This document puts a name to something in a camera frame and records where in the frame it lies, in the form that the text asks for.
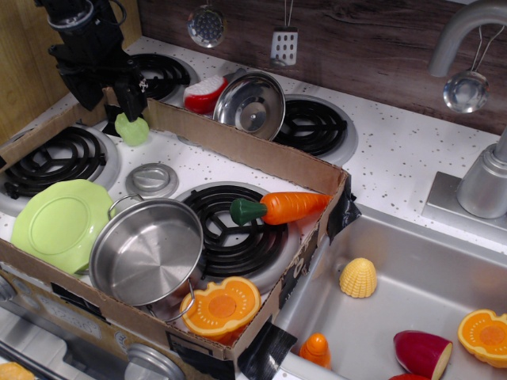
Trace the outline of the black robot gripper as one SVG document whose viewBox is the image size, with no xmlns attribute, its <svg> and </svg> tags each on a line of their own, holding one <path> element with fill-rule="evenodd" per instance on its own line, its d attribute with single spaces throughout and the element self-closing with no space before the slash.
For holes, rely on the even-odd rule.
<svg viewBox="0 0 507 380">
<path fill-rule="evenodd" d="M 147 107 L 145 78 L 122 48 L 120 24 L 111 15 L 49 15 L 61 44 L 48 49 L 66 87 L 86 110 L 93 111 L 112 87 L 129 122 Z"/>
</svg>

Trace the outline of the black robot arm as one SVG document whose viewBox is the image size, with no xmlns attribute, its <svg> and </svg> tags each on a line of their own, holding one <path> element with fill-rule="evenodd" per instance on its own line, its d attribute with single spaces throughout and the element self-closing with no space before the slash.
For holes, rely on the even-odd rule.
<svg viewBox="0 0 507 380">
<path fill-rule="evenodd" d="M 121 18 L 116 17 L 113 3 Z M 86 0 L 37 1 L 36 5 L 45 8 L 48 24 L 62 40 L 48 53 L 78 102 L 91 111 L 103 98 L 103 89 L 110 87 L 128 121 L 136 121 L 147 107 L 147 83 L 138 62 L 123 49 L 124 5 Z"/>
</svg>

